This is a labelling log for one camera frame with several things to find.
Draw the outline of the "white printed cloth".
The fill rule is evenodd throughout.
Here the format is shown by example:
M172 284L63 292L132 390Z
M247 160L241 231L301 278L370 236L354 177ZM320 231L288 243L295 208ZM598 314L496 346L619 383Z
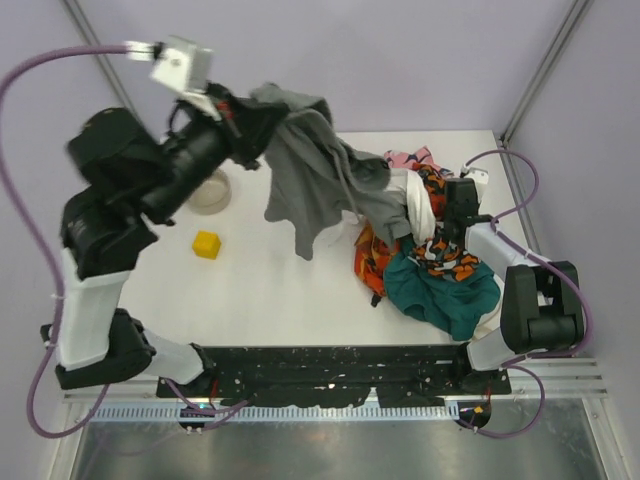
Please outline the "white printed cloth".
M407 169L358 168L316 189L307 214L314 232L340 221L341 212L362 214L386 243L410 237L420 244L435 232L435 213L420 176Z

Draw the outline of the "black orange grey camo cloth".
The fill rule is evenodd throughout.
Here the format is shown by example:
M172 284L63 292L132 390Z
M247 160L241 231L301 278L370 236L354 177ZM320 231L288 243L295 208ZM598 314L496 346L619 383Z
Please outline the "black orange grey camo cloth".
M452 282L468 280L476 273L481 261L459 243L444 237L442 220L447 176L428 165L411 171L421 182L417 189L420 203L417 206L407 205L414 232L403 244L403 252L431 276Z

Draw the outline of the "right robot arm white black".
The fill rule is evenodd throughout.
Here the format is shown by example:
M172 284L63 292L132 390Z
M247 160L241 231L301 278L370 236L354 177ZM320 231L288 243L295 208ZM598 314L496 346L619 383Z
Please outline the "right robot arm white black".
M503 282L499 327L466 344L474 371L512 365L528 356L570 355L588 333L576 267L540 257L481 214L480 183L470 177L445 183L445 238L462 246Z

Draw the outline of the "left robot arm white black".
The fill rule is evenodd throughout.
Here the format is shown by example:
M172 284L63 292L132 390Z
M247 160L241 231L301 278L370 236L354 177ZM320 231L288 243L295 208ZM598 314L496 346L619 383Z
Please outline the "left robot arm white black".
M207 114L180 99L187 123L156 140L126 108L102 110L69 141L68 154L87 187L64 206L60 238L65 294L60 322L42 330L56 348L60 386L109 385L139 374L180 385L210 379L213 365L197 344L158 336L119 305L154 227L174 214L227 160L247 170L288 115L281 102L238 97L211 84Z

